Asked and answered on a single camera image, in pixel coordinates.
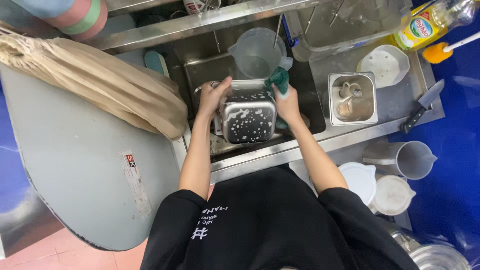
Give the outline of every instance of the green scrub sponge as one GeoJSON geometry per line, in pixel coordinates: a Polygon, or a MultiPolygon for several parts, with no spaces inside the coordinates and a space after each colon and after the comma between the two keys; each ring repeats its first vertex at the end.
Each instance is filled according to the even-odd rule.
{"type": "MultiPolygon", "coordinates": [[[[277,67],[273,71],[272,75],[270,75],[270,77],[265,80],[265,87],[268,89],[267,92],[271,96],[276,98],[275,91],[272,89],[272,83],[275,84],[275,86],[278,88],[278,91],[281,95],[283,95],[283,97],[286,97],[286,95],[288,95],[288,72],[284,68],[277,67]]],[[[279,129],[287,129],[288,124],[280,116],[277,116],[275,127],[279,129]]]]}

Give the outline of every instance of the black t-shirt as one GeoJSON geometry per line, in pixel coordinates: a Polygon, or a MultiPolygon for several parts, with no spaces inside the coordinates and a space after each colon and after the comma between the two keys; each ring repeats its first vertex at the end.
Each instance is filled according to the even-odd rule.
{"type": "Polygon", "coordinates": [[[141,270],[418,269],[353,192],[316,198],[289,168],[215,185],[205,202],[189,190],[156,214],[141,270]]]}

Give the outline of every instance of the person's hand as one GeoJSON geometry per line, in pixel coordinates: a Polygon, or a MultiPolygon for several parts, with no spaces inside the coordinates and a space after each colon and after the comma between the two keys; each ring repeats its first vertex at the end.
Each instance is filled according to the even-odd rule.
{"type": "Polygon", "coordinates": [[[302,123],[303,120],[300,116],[297,90],[291,85],[288,85],[287,96],[283,97],[274,84],[272,84],[272,88],[275,91],[276,111],[278,115],[280,115],[289,126],[302,123]]]}
{"type": "Polygon", "coordinates": [[[218,103],[225,90],[230,87],[232,77],[225,78],[217,87],[210,86],[212,82],[206,82],[202,85],[202,92],[200,94],[200,106],[198,107],[198,116],[208,117],[212,120],[215,117],[218,103]]]}

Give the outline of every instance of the beige cloth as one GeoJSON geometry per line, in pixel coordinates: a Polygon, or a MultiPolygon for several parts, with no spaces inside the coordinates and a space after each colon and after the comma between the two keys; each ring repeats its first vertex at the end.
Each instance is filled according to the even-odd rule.
{"type": "Polygon", "coordinates": [[[144,67],[69,39],[0,35],[0,61],[71,91],[99,108],[169,139],[181,137],[187,106],[178,85],[144,67]]]}

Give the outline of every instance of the forearm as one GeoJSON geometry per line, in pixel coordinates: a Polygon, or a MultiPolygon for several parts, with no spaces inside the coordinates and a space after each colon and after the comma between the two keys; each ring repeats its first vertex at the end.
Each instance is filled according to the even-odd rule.
{"type": "Polygon", "coordinates": [[[188,189],[207,200],[210,185],[210,119],[197,115],[190,146],[180,172],[179,190],[188,189]]]}
{"type": "Polygon", "coordinates": [[[305,166],[317,193],[320,194],[331,187],[348,189],[340,170],[317,143],[305,123],[299,119],[290,127],[298,141],[305,166]]]}

